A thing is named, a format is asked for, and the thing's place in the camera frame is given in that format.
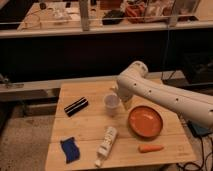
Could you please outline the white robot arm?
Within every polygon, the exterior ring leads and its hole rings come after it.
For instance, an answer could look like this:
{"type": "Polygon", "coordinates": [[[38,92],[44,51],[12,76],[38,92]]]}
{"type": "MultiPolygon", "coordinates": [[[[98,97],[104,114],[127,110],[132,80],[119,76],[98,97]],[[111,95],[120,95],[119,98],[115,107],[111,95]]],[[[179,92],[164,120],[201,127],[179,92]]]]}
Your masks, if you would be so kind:
{"type": "Polygon", "coordinates": [[[146,79],[147,73],[142,61],[134,61],[116,77],[117,85],[112,90],[126,110],[137,95],[213,130],[213,96],[155,83],[146,79]]]}

